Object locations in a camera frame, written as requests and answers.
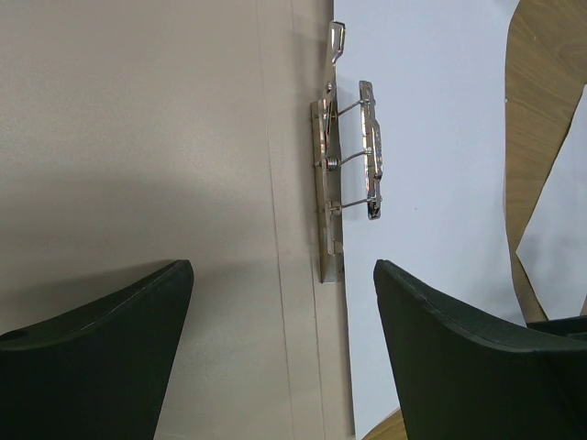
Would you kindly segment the beige paper folder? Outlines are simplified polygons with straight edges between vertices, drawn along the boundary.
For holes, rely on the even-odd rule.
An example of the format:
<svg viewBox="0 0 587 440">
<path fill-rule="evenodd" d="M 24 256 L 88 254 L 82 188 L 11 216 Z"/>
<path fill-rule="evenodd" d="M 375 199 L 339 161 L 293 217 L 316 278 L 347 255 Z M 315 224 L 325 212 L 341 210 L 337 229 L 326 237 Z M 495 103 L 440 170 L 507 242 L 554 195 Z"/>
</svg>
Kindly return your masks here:
<svg viewBox="0 0 587 440">
<path fill-rule="evenodd" d="M 329 1 L 1 4 L 1 329 L 189 260 L 159 439 L 354 435 L 311 164 L 332 16 Z"/>
</svg>

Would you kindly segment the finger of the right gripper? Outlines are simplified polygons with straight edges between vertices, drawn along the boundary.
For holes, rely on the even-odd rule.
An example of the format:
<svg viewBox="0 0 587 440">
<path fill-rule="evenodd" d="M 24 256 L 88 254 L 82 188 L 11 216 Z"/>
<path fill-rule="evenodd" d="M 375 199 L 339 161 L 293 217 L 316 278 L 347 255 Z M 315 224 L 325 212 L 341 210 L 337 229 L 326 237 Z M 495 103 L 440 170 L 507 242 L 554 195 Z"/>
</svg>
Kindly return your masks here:
<svg viewBox="0 0 587 440">
<path fill-rule="evenodd" d="M 587 340 L 586 315 L 528 323 L 527 327 L 554 336 L 563 336 L 581 341 Z"/>
</svg>

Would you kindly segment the metal folder clip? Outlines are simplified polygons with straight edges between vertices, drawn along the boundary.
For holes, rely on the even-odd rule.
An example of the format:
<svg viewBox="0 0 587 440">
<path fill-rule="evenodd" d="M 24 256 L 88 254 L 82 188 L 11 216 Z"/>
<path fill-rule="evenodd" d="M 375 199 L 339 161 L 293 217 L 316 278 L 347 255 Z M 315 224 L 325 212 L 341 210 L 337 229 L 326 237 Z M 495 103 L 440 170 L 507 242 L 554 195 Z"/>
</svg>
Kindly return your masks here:
<svg viewBox="0 0 587 440">
<path fill-rule="evenodd" d="M 382 139 L 372 83 L 359 81 L 359 99 L 343 109 L 338 108 L 337 61 L 344 53 L 345 41 L 346 25 L 331 21 L 327 36 L 324 89 L 321 98 L 310 105 L 322 283 L 336 283 L 343 278 L 342 211 L 364 204 L 368 218 L 377 220 L 382 210 Z M 344 158 L 341 153 L 339 120 L 355 107 L 360 110 L 362 146 L 358 152 Z M 354 159 L 363 160 L 366 195 L 357 201 L 343 203 L 342 167 Z"/>
</svg>

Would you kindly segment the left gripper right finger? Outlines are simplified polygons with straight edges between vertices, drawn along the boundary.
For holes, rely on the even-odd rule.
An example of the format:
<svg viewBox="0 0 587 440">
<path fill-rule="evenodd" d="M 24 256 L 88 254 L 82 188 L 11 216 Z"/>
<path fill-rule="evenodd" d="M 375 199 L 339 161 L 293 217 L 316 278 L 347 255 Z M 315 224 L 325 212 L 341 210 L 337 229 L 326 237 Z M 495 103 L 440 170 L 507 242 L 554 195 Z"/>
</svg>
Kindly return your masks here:
<svg viewBox="0 0 587 440">
<path fill-rule="evenodd" d="M 586 436 L 586 341 L 500 319 L 388 260 L 373 277 L 409 438 Z"/>
</svg>

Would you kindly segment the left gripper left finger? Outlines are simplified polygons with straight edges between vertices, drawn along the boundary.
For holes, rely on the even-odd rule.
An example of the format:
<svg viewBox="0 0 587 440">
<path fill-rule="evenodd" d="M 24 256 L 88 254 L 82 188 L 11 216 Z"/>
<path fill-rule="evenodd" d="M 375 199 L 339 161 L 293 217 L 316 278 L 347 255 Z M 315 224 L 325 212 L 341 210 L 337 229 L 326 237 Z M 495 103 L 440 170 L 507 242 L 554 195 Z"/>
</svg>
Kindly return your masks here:
<svg viewBox="0 0 587 440">
<path fill-rule="evenodd" d="M 1 336 L 4 439 L 151 439 L 194 286 L 187 260 Z"/>
</svg>

